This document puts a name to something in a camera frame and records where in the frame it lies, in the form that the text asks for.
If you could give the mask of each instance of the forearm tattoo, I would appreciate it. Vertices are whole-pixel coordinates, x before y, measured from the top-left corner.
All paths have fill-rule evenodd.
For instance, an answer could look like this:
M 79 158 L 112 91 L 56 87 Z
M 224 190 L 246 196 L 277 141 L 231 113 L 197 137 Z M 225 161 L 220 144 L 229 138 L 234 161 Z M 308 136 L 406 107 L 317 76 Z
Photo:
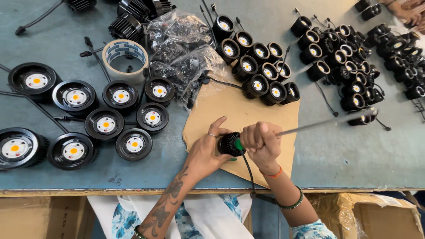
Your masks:
M 152 228 L 152 236 L 157 237 L 156 228 L 161 228 L 165 222 L 165 220 L 170 216 L 170 212 L 165 210 L 165 206 L 167 203 L 171 203 L 172 205 L 176 205 L 179 201 L 176 200 L 178 194 L 180 193 L 181 187 L 183 186 L 182 177 L 187 176 L 185 173 L 188 167 L 183 168 L 179 174 L 174 178 L 174 180 L 170 183 L 167 189 L 165 189 L 164 194 L 155 204 L 156 210 L 152 213 L 152 217 L 155 219 L 150 222 L 144 222 L 139 227 L 139 232 L 144 234 L 146 230 Z

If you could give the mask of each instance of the cardboard box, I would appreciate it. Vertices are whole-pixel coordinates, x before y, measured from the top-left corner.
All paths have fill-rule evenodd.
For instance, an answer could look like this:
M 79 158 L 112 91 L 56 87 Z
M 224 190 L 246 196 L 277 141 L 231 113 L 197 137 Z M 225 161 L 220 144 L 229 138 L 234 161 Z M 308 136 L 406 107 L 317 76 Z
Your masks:
M 89 239 L 86 201 L 76 196 L 0 198 L 1 238 Z
M 416 206 L 371 193 L 312 195 L 322 222 L 339 239 L 424 239 Z

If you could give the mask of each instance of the cardboard sheet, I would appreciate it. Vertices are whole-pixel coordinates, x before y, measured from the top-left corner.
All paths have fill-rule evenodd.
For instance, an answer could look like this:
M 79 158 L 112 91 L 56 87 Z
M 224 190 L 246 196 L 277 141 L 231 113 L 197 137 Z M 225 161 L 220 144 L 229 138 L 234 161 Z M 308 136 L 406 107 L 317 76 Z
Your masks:
M 229 82 L 227 79 L 217 78 L 217 80 Z M 241 85 L 233 79 L 231 83 Z M 186 142 L 187 149 L 190 150 L 195 140 L 208 133 L 210 124 L 224 115 L 227 116 L 227 121 L 221 125 L 221 128 L 232 131 L 241 132 L 244 127 L 256 124 L 258 121 L 280 125 L 284 131 L 293 129 L 298 127 L 300 101 L 267 107 L 261 103 L 259 98 L 248 100 L 243 96 L 241 90 L 210 81 L 208 85 L 202 85 L 196 104 L 184 126 L 183 139 Z M 295 153 L 295 138 L 296 134 L 282 137 L 282 153 L 277 158 L 277 162 L 289 177 L 291 176 L 292 160 Z M 245 155 L 254 182 L 268 188 L 257 166 L 249 159 L 248 154 Z M 248 169 L 242 157 L 238 157 L 237 161 L 224 163 L 221 169 L 250 181 Z

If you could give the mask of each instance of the woman's right hand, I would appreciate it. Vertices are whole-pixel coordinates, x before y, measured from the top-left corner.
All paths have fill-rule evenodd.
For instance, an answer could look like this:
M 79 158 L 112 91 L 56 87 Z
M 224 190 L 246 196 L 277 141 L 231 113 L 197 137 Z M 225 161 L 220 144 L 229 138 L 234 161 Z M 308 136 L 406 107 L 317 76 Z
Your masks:
M 281 137 L 275 134 L 281 131 L 278 125 L 258 122 L 245 127 L 241 133 L 242 146 L 263 174 L 276 175 L 280 171 L 276 158 L 281 153 Z

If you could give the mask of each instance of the wooden table edge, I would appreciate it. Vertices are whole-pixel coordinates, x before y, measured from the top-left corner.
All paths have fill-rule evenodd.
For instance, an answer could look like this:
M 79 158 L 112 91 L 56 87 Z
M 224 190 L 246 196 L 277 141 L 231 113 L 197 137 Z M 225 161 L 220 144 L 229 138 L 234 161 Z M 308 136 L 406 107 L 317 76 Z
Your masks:
M 425 188 L 303 188 L 304 193 L 359 193 L 381 191 L 420 191 Z M 30 196 L 116 196 L 116 195 L 161 195 L 164 189 L 8 189 L 0 190 L 0 197 Z M 250 193 L 249 188 L 197 188 L 189 194 Z M 269 189 L 258 188 L 256 193 L 271 193 Z

